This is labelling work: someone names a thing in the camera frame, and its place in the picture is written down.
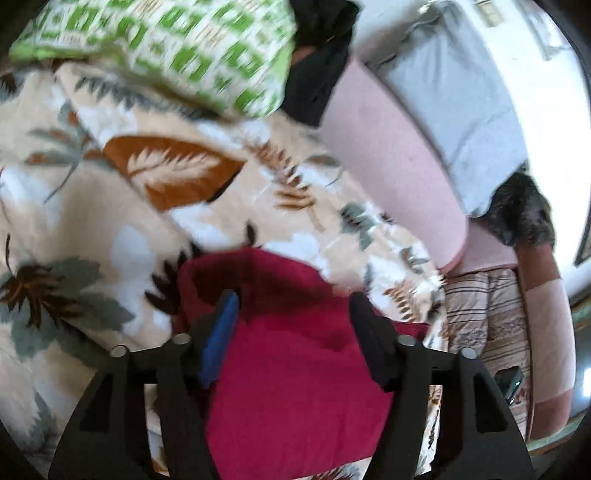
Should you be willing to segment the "dark red garment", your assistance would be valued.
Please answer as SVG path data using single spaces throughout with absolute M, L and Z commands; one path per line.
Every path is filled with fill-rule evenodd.
M 245 248 L 186 262 L 177 326 L 235 291 L 238 323 L 205 435 L 224 479 L 297 479 L 373 455 L 392 402 L 370 378 L 349 301 L 307 264 Z

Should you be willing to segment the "black clothing pile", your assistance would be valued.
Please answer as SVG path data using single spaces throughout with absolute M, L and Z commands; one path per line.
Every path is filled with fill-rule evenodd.
M 349 61 L 360 7 L 346 0 L 291 1 L 297 32 L 281 110 L 318 127 Z

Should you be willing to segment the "dark phone on bed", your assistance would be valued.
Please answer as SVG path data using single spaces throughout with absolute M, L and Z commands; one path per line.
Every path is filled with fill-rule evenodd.
M 525 376 L 519 366 L 512 366 L 496 372 L 494 380 L 508 405 L 515 402 Z

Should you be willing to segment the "pink patchwork side cushion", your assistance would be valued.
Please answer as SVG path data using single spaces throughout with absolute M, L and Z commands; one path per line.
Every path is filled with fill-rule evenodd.
M 576 377 L 575 335 L 568 295 L 548 244 L 516 246 L 531 350 L 529 438 L 551 436 L 568 423 Z

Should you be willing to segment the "dark furry cushion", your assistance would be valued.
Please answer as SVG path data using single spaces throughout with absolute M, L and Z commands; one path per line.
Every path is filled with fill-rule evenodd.
M 515 172 L 496 190 L 480 223 L 506 246 L 515 247 L 520 242 L 555 246 L 551 207 L 533 178 L 522 171 Z

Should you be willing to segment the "beige leaf print blanket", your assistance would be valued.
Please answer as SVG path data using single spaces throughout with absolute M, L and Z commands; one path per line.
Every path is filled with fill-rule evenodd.
M 1 418 L 46 474 L 101 352 L 168 339 L 145 298 L 191 245 L 252 239 L 363 287 L 446 350 L 442 277 L 315 135 L 228 123 L 79 63 L 1 74 Z

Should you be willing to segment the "pink bolster cushion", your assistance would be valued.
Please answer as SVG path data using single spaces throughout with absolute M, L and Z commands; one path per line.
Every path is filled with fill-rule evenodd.
M 332 90 L 320 136 L 394 223 L 423 242 L 442 273 L 516 267 L 514 250 L 465 215 L 420 129 L 359 59 L 349 59 Z

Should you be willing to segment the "light grey pillow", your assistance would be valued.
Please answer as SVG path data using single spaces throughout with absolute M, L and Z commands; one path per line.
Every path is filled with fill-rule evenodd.
M 432 4 L 369 67 L 435 149 L 464 212 L 483 216 L 528 153 L 510 93 L 464 9 Z

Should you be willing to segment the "green white patterned pillow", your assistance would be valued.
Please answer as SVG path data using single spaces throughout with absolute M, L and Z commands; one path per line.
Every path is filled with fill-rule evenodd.
M 287 1 L 50 1 L 14 61 L 111 61 L 226 118 L 283 103 L 297 23 Z

